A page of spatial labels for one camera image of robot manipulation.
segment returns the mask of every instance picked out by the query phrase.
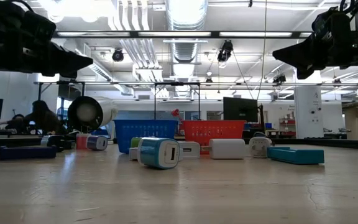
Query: ventilation duct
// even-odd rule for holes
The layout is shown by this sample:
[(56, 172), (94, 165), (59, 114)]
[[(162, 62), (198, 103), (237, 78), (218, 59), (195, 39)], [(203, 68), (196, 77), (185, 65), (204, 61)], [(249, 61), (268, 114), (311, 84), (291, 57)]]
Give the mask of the ventilation duct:
[[(206, 20), (208, 0), (165, 0), (167, 22), (170, 30), (202, 30)], [(172, 43), (172, 61), (176, 63), (195, 62), (198, 44)], [(189, 79), (195, 65), (175, 64), (173, 73), (177, 77)]]

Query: ceiling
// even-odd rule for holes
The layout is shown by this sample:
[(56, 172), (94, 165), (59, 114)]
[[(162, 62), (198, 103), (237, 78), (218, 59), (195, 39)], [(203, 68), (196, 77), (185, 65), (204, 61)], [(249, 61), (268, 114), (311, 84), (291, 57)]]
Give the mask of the ceiling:
[[(265, 9), (263, 7), (265, 1), (263, 0), (254, 0), (254, 6), (252, 7), (247, 7), (248, 1), (209, 0), (204, 30), (264, 31), (266, 29), (267, 31), (311, 31), (311, 23), (316, 16), (326, 11), (327, 7), (338, 6), (340, 1), (268, 0), (268, 8)], [(35, 12), (47, 16), (47, 10), (42, 7), (39, 1), (31, 0), (27, 2), (34, 8)], [(93, 4), (95, 5), (94, 10), (102, 10), (96, 7), (98, 4)], [(129, 1), (129, 4), (129, 20), (131, 21), (131, 1)], [(148, 4), (150, 29), (167, 30), (166, 12), (161, 10), (161, 8), (165, 7), (164, 1), (149, 0)], [(300, 7), (317, 6), (321, 6), (323, 10), (298, 10)], [(281, 9), (272, 9), (272, 7), (281, 7)], [(59, 31), (111, 30), (107, 17), (100, 17), (96, 22), (85, 22), (81, 17), (65, 17), (61, 22), (57, 23), (57, 27)], [(119, 39), (75, 39), (75, 41), (78, 46), (87, 44), (92, 50), (92, 57), (109, 70), (116, 80), (134, 81), (133, 76), (128, 75), (132, 72), (133, 65), (128, 55), (124, 54), (122, 62), (113, 62), (111, 58), (115, 48), (122, 48)], [(172, 76), (172, 65), (169, 64), (172, 62), (170, 46), (162, 41), (162, 39), (154, 39), (153, 43), (158, 62), (163, 69), (162, 75), (164, 78), (169, 78)], [(272, 52), (282, 47), (296, 44), (297, 40), (233, 39), (232, 43), (236, 58), (232, 55), (227, 61), (226, 67), (218, 68), (216, 53), (223, 42), (224, 39), (208, 39), (208, 43), (200, 44), (197, 62), (201, 62), (201, 65), (196, 65), (192, 81), (199, 80), (204, 82), (208, 71), (212, 72), (213, 82), (236, 82), (243, 80), (242, 76), (245, 77), (247, 82), (259, 82), (261, 78), (263, 78), (263, 81), (272, 82), (272, 78), (279, 73), (285, 74), (287, 82), (293, 81), (293, 69), (287, 64), (282, 65), (280, 69), (271, 73), (272, 70), (282, 64), (272, 57)], [(340, 77), (354, 71), (358, 71), (358, 67), (351, 67), (347, 70), (327, 68), (321, 71), (321, 77), (322, 81), (331, 82), (334, 76)], [(82, 75), (87, 80), (92, 80), (94, 74), (83, 72)], [(346, 83), (350, 82), (357, 83), (358, 75), (346, 80)], [(333, 87), (326, 87), (325, 89), (329, 90), (333, 89)]]

